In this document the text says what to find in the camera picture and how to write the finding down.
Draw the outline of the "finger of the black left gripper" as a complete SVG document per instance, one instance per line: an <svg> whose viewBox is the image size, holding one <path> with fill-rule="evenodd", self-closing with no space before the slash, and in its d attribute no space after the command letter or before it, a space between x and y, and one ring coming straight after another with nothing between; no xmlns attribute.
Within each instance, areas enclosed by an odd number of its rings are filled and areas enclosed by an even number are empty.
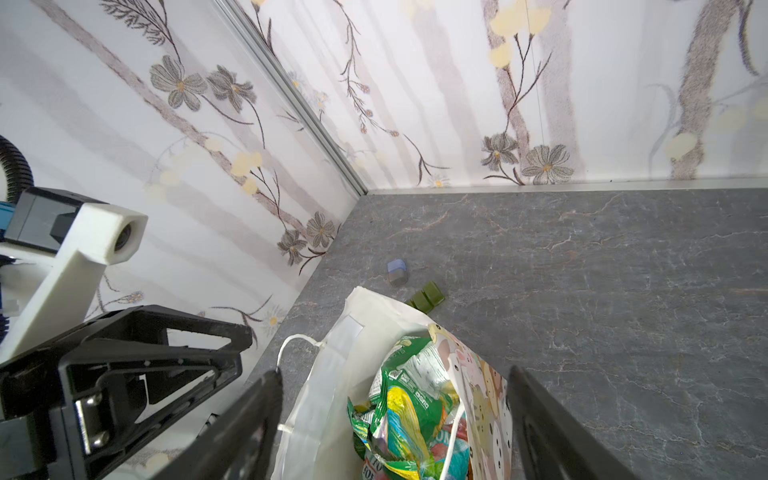
<svg viewBox="0 0 768 480"><path fill-rule="evenodd" d="M242 373L233 350L71 354L71 464L102 479Z"/></svg>
<svg viewBox="0 0 768 480"><path fill-rule="evenodd" d="M92 365L76 366L74 380L88 390L109 378L143 377L147 401L157 405L212 372L242 373L241 353L253 339L247 327L205 319L159 305L127 308L89 320L64 337L67 353L91 353Z"/></svg>

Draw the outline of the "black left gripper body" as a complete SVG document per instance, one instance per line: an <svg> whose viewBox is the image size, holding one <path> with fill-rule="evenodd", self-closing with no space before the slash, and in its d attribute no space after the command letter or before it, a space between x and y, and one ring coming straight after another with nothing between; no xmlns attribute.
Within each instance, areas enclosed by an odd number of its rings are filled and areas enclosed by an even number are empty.
<svg viewBox="0 0 768 480"><path fill-rule="evenodd" d="M75 398L74 368L91 353L28 353L1 365L1 477L94 479Z"/></svg>

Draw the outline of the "white patterned paper bag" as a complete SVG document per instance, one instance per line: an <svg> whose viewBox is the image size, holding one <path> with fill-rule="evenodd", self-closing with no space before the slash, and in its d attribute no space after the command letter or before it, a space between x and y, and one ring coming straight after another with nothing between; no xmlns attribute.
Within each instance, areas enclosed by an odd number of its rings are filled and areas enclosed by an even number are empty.
<svg viewBox="0 0 768 480"><path fill-rule="evenodd" d="M426 314L346 298L282 427L276 479L509 479L500 373Z"/></svg>

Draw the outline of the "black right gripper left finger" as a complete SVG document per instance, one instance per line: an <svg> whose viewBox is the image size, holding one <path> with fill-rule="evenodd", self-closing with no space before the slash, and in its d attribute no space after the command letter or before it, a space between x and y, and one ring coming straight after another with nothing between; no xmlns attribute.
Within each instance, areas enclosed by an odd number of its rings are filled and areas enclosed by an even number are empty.
<svg viewBox="0 0 768 480"><path fill-rule="evenodd" d="M264 373L155 477L168 480L265 479L283 405L283 377Z"/></svg>

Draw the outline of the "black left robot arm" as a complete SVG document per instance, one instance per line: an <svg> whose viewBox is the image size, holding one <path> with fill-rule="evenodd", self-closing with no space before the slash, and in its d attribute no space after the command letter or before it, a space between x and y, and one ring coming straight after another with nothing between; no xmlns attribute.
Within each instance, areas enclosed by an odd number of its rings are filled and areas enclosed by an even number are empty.
<svg viewBox="0 0 768 480"><path fill-rule="evenodd" d="M237 379L241 325L138 301L93 309L147 217L37 187L1 143L1 475L102 479Z"/></svg>

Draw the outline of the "green toy block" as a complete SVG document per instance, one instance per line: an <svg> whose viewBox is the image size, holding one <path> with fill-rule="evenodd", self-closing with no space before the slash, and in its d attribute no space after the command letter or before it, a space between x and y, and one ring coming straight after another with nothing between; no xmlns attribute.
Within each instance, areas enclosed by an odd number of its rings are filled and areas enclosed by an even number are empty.
<svg viewBox="0 0 768 480"><path fill-rule="evenodd" d="M445 300L446 296L437 283L430 281L414 293L406 304L424 314L429 314Z"/></svg>

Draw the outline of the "blue grey toy cube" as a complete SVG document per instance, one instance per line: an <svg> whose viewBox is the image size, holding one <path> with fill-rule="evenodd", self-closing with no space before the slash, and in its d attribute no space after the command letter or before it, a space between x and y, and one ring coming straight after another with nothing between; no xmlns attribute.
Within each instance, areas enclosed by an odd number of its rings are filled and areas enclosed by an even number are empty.
<svg viewBox="0 0 768 480"><path fill-rule="evenodd" d="M409 280L407 264L402 259L395 259L387 264L388 282L393 287L405 285Z"/></svg>

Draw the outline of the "green snack packet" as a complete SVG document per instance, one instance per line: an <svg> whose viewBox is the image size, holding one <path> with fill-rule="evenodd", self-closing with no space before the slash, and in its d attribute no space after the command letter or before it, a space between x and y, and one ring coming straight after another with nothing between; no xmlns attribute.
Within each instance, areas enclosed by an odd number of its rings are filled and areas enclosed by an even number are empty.
<svg viewBox="0 0 768 480"><path fill-rule="evenodd" d="M376 371L367 401L347 403L353 436L390 470L398 461L434 462L431 443L456 418L460 398L436 343L426 334L397 340Z"/></svg>

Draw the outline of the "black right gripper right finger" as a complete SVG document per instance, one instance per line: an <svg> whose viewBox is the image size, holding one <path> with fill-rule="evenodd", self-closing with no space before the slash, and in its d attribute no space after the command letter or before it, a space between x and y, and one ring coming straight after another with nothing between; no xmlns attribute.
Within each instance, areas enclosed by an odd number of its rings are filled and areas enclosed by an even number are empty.
<svg viewBox="0 0 768 480"><path fill-rule="evenodd" d="M635 479L530 373L513 366L507 402L527 479Z"/></svg>

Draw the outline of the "teal Fox's candy packet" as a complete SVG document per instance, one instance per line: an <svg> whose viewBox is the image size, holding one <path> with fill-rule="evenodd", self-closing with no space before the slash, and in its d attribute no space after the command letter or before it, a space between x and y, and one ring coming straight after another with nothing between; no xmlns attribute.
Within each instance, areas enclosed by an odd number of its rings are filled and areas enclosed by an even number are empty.
<svg viewBox="0 0 768 480"><path fill-rule="evenodd" d="M354 435L354 450L363 461L360 479L440 479L452 433L453 426L446 425L431 443L430 451L434 457L432 464L424 464L419 467L417 464L398 461L398 471L390 470L364 445L357 435ZM448 473L445 478L470 479L472 477L470 464L467 422L466 418L462 417L457 428Z"/></svg>

